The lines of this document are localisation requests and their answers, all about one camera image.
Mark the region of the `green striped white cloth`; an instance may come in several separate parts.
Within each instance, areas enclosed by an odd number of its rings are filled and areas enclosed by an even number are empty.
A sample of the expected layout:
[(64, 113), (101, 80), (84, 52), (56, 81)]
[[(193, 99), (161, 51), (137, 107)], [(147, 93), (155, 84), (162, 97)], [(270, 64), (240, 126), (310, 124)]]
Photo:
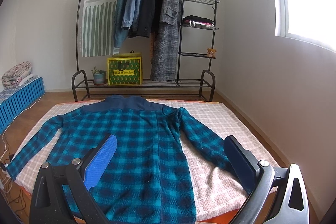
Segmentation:
[(117, 0), (84, 0), (81, 5), (82, 57), (110, 56), (119, 53), (114, 44), (114, 16)]

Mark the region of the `yellow green gift bag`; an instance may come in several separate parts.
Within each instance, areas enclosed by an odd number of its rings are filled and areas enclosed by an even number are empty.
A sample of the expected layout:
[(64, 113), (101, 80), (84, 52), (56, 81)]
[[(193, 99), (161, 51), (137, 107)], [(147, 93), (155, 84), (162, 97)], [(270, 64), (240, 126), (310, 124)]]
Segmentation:
[(140, 86), (143, 82), (142, 53), (130, 52), (107, 59), (109, 86)]

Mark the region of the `small brown teddy bear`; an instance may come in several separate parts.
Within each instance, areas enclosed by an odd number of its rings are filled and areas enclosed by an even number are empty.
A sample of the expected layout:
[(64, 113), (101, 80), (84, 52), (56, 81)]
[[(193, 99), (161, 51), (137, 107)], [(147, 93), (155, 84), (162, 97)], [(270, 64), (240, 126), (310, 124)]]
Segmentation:
[(209, 57), (209, 58), (215, 58), (216, 52), (217, 52), (216, 49), (208, 48), (207, 49), (207, 57)]

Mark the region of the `grey plaid long coat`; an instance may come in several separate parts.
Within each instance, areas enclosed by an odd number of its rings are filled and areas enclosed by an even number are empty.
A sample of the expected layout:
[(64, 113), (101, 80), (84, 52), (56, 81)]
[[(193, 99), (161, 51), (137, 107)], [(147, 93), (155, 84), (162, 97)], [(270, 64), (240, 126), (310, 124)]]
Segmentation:
[(177, 71), (182, 0), (163, 0), (150, 79), (172, 81)]

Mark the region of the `light blue denim jacket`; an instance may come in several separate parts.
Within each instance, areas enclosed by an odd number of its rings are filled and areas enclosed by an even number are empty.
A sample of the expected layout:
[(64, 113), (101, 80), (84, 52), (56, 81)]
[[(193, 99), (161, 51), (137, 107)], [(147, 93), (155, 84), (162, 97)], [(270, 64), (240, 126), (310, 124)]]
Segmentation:
[(137, 30), (142, 0), (126, 0), (121, 27), (124, 30)]

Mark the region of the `black blazer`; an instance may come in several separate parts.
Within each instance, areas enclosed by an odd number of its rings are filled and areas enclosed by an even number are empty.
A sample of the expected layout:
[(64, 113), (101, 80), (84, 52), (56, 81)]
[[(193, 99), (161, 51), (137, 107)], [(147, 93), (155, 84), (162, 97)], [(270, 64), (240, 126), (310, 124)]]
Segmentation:
[(140, 11), (135, 30), (131, 30), (129, 38), (142, 36), (149, 38), (157, 34), (163, 0), (141, 0)]

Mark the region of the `teal denim jacket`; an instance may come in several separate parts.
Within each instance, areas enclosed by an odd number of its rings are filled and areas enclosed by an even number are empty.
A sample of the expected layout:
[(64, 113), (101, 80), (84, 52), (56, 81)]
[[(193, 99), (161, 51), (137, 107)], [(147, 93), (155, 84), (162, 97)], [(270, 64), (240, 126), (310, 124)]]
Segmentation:
[(121, 48), (129, 32), (127, 28), (122, 27), (126, 1), (127, 0), (117, 0), (116, 3), (115, 15), (114, 15), (114, 34), (113, 34), (113, 41), (115, 48)]

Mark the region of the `teal plaid fleece jacket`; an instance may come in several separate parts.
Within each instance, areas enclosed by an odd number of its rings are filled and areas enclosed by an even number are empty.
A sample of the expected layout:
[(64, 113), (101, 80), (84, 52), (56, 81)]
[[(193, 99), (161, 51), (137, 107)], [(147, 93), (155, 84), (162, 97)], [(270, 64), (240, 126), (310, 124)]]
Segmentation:
[(90, 190), (105, 216), (117, 223), (193, 223), (197, 210), (181, 133), (206, 160), (233, 171), (223, 139), (186, 109), (136, 96), (110, 96), (52, 117), (12, 159), (7, 171), (16, 178), (54, 136), (58, 140), (47, 160), (60, 166), (83, 158), (106, 134), (112, 134), (117, 138), (116, 152)]

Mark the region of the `floral folded bedding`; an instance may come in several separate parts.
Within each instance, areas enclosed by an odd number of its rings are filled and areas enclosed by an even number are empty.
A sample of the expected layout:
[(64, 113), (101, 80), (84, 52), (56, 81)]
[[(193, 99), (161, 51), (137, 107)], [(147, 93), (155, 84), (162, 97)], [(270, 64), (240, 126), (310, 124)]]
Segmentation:
[(2, 85), (4, 89), (11, 89), (18, 86), (23, 79), (31, 74), (32, 64), (30, 61), (22, 62), (9, 69), (2, 76)]

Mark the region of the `blue slatted crate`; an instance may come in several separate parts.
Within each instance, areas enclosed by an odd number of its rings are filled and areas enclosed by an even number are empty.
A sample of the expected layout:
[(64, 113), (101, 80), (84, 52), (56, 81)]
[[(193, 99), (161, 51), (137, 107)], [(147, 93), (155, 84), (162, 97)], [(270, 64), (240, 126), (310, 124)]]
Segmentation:
[(45, 94), (44, 80), (34, 76), (22, 86), (1, 91), (1, 134), (21, 112)]

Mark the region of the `potted plant in teal pot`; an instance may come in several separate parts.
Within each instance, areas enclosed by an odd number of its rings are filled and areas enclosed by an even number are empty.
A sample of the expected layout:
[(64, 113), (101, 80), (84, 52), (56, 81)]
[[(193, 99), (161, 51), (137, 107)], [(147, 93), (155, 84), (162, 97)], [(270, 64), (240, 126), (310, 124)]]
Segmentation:
[(92, 75), (93, 75), (93, 83), (95, 85), (101, 85), (101, 84), (105, 83), (105, 81), (106, 81), (106, 71), (102, 71), (102, 70), (94, 67), (92, 69)]

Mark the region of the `folded clothes on shelf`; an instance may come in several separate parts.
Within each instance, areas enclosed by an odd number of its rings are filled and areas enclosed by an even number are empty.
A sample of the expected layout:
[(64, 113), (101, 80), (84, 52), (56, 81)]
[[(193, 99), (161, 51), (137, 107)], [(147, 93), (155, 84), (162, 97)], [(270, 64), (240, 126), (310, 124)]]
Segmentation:
[(215, 28), (214, 21), (212, 19), (194, 15), (184, 17), (182, 20), (182, 25), (185, 27), (202, 28), (208, 30)]

